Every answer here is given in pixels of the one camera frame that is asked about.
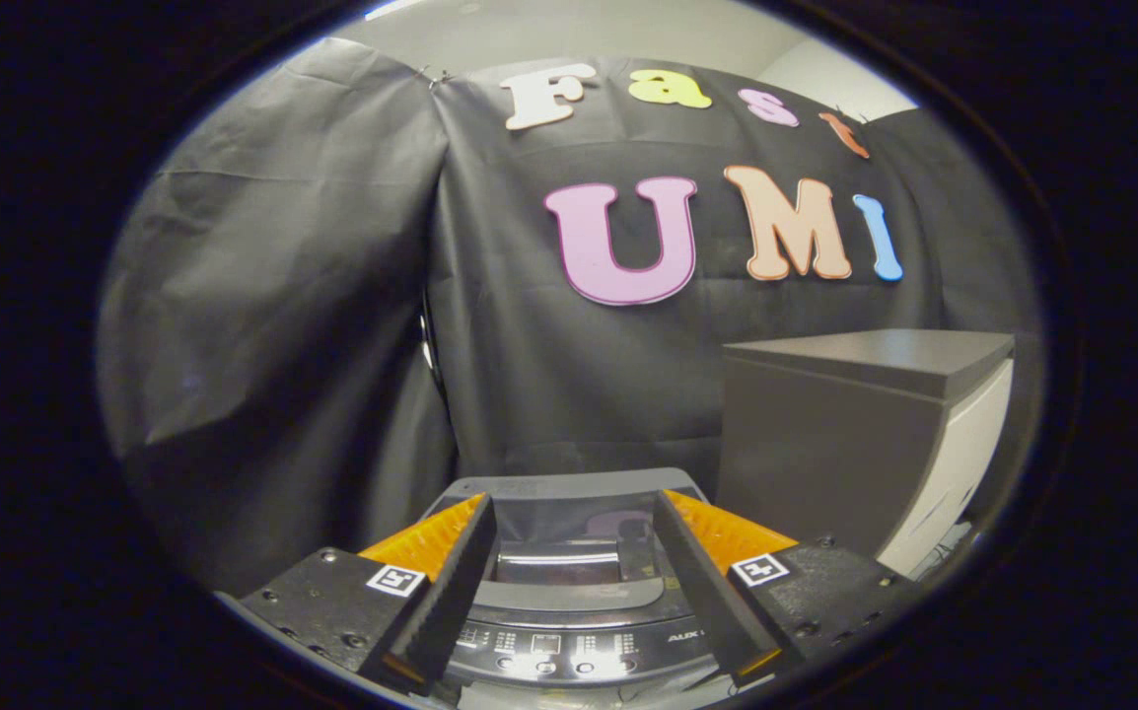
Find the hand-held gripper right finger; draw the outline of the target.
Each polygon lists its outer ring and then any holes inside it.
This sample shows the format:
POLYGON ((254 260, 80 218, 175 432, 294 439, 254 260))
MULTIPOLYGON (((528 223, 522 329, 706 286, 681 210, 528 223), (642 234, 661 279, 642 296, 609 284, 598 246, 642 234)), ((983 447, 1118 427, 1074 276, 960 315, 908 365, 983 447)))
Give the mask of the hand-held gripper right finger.
POLYGON ((654 527, 714 660, 733 682, 847 655, 916 606, 908 577, 835 540, 798 542, 675 490, 654 527))

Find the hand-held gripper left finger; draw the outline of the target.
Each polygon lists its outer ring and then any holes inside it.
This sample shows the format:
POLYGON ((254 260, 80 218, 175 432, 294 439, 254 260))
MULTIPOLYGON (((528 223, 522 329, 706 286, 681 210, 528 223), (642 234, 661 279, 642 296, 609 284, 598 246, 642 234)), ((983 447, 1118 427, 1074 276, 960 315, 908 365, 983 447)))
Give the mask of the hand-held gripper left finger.
POLYGON ((312 552, 218 603, 333 682, 426 697, 446 677, 496 534, 493 500, 479 493, 366 551, 312 552))

